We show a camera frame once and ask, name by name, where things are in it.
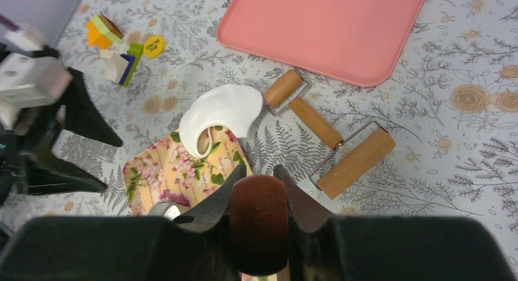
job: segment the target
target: yellow sticker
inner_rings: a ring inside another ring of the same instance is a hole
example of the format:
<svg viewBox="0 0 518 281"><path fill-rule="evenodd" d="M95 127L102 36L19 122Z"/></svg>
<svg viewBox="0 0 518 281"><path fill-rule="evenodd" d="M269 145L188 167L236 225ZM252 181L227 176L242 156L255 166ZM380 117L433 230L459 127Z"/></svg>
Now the yellow sticker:
<svg viewBox="0 0 518 281"><path fill-rule="evenodd" d="M160 55L166 46L166 41L160 35L154 35L144 43L144 56L155 58Z"/></svg>

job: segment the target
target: white toy piece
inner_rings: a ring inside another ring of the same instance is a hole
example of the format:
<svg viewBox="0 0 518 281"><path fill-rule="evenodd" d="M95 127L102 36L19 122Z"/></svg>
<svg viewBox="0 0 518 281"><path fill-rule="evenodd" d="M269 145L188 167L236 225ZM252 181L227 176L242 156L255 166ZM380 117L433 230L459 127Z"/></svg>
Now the white toy piece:
<svg viewBox="0 0 518 281"><path fill-rule="evenodd" d="M4 37L23 51L40 51L45 46L45 36L27 24L21 24L15 31L7 31Z"/></svg>
<svg viewBox="0 0 518 281"><path fill-rule="evenodd" d="M99 56L106 59L104 78L119 83L129 62L113 50L101 50Z"/></svg>
<svg viewBox="0 0 518 281"><path fill-rule="evenodd" d="M0 101L16 108L53 104L71 80L56 58L11 53L0 64Z"/></svg>
<svg viewBox="0 0 518 281"><path fill-rule="evenodd" d="M178 133L183 147L195 158L204 158L212 150L213 141L209 133L209 146L204 153L198 150L198 139L211 126L226 126L238 137L247 137L248 130L263 108L263 96L250 86L226 84L204 93L196 99L180 120Z"/></svg>

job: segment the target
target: pink tray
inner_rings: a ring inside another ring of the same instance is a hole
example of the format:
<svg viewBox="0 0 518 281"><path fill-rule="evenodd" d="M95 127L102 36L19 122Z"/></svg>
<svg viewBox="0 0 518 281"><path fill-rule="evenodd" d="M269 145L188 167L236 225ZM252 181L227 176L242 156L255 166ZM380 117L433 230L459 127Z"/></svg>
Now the pink tray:
<svg viewBox="0 0 518 281"><path fill-rule="evenodd" d="M224 46L372 87L390 77L425 0L232 0Z"/></svg>

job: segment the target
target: green toy piece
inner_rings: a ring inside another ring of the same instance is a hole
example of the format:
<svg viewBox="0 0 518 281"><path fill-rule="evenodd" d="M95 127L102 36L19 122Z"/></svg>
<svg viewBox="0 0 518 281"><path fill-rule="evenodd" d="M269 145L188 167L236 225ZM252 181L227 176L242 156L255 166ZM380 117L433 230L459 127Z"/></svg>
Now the green toy piece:
<svg viewBox="0 0 518 281"><path fill-rule="evenodd" d="M144 52L143 44L139 44L139 43L129 44L129 49L126 53L128 53L129 55L135 56L135 61L133 62L131 69L129 70L128 76L126 77L124 84L122 84L123 87L128 87L131 77L133 76L133 72L135 71L135 69L137 68L137 65L139 64L140 57L142 56L142 52Z"/></svg>

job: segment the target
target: wooden roller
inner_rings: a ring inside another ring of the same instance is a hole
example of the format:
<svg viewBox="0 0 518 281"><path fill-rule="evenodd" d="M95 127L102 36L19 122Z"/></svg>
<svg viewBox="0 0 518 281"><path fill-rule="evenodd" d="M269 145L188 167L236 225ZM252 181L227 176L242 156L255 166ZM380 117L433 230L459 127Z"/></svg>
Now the wooden roller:
<svg viewBox="0 0 518 281"><path fill-rule="evenodd" d="M266 276L288 263L288 195L279 179L245 177L234 185L229 202L228 238L232 264L239 271Z"/></svg>
<svg viewBox="0 0 518 281"><path fill-rule="evenodd" d="M343 142L340 133L302 98L291 100L290 108L331 150L335 150Z"/></svg>
<svg viewBox="0 0 518 281"><path fill-rule="evenodd" d="M396 143L384 130L376 130L318 181L318 186L330 199L350 187L367 170L376 165Z"/></svg>
<svg viewBox="0 0 518 281"><path fill-rule="evenodd" d="M290 69L264 92L263 98L270 107L277 108L282 102L286 101L301 83L302 78L293 69Z"/></svg>
<svg viewBox="0 0 518 281"><path fill-rule="evenodd" d="M332 150L343 142L333 126L303 99L293 99L290 108ZM395 146L396 143L388 133L381 129L376 130L316 183L330 199L334 199L383 159Z"/></svg>

